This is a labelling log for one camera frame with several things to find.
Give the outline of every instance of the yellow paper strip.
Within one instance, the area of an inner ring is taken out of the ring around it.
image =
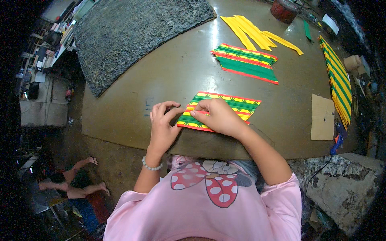
[[[251,28],[246,22],[244,22],[240,18],[234,17],[233,19],[237,22],[239,28],[243,30],[246,34],[248,34],[261,49],[272,51],[271,48],[268,46],[266,40],[261,37],[260,34],[256,32],[256,30]]]
[[[259,34],[262,38],[264,38],[268,44],[269,47],[277,47],[277,45],[272,42],[271,39],[269,39],[267,36],[265,36],[261,30],[255,26],[251,21],[249,21],[246,17],[244,16],[241,16],[241,15],[234,15],[235,18],[238,18],[238,19],[241,19],[242,21],[244,21],[245,23],[248,24],[248,26],[250,26],[253,30],[255,30],[257,32],[257,34]]]
[[[282,45],[284,46],[287,46],[288,48],[291,48],[291,49],[294,49],[296,52],[298,52],[299,55],[302,55],[304,54],[298,47],[296,47],[295,45],[291,44],[290,42],[288,42],[287,40],[277,36],[277,35],[274,35],[273,33],[271,32],[268,32],[268,31],[263,31],[262,32],[264,35],[266,35],[267,37],[281,43]]]
[[[222,16],[220,16],[220,18],[229,25],[229,27],[233,30],[236,36],[239,37],[239,39],[241,40],[242,44],[245,46],[246,49],[256,51],[255,46],[248,39],[246,34],[237,26],[237,22],[234,19],[226,18]]]

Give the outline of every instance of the finger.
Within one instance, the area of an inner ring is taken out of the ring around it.
[[[193,116],[193,118],[195,118],[196,120],[204,123],[205,125],[207,126],[210,126],[211,125],[211,119],[210,119],[210,116],[207,116],[203,113],[200,113],[196,110],[193,110],[190,112],[190,115]]]
[[[167,122],[170,122],[176,115],[184,113],[184,112],[185,112],[184,108],[172,109],[171,111],[166,113],[165,119],[167,120]]]
[[[162,103],[158,103],[156,105],[153,106],[153,109],[152,109],[152,113],[153,113],[153,118],[155,118],[157,116],[157,112],[158,112],[158,108],[159,106],[161,105]]]
[[[175,124],[174,126],[172,126],[170,128],[172,134],[176,137],[178,135],[178,133],[182,130],[182,126],[177,126],[177,124]]]
[[[179,107],[181,104],[180,103],[177,103],[177,102],[175,102],[175,101],[165,101],[165,102],[161,102],[161,103],[158,103],[158,104],[156,104],[156,105],[154,105],[153,106],[153,110],[152,110],[152,112],[153,112],[153,117],[156,117],[156,115],[157,115],[157,113],[158,113],[158,109],[159,109],[159,107],[162,105],[162,104],[164,104],[165,103],[165,105],[166,105],[166,107],[172,107],[172,106],[175,106],[175,107]]]
[[[157,116],[162,117],[163,115],[165,115],[165,111],[167,107],[172,107],[172,106],[179,107],[180,105],[181,105],[180,103],[177,103],[175,101],[171,101],[171,100],[165,101],[161,103],[161,105],[159,106],[157,111]]]
[[[196,108],[194,108],[194,110],[209,111],[210,102],[211,102],[211,99],[203,99],[197,103],[197,106]]]

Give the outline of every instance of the wrist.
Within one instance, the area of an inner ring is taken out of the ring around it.
[[[161,158],[163,156],[163,153],[154,150],[150,146],[147,148],[146,156],[145,156],[145,163],[149,167],[158,167]]]
[[[252,129],[248,125],[242,125],[234,138],[236,138],[239,142],[244,143],[245,140],[250,136],[251,131]]]

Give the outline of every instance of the flip flop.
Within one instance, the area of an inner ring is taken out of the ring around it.
[[[105,191],[105,192],[107,193],[108,196],[110,196],[110,190],[109,190],[108,187],[106,186],[106,183],[105,183],[105,182],[103,182],[103,183],[105,184],[105,187],[106,187],[106,191]]]
[[[97,159],[95,157],[92,157],[92,156],[89,156],[89,157],[91,157],[93,159],[93,164],[95,164],[97,166],[98,165]]]

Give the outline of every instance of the wall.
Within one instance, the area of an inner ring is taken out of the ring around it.
[[[42,17],[55,21],[56,17],[60,16],[72,1],[73,0],[53,0],[51,5],[43,13]]]

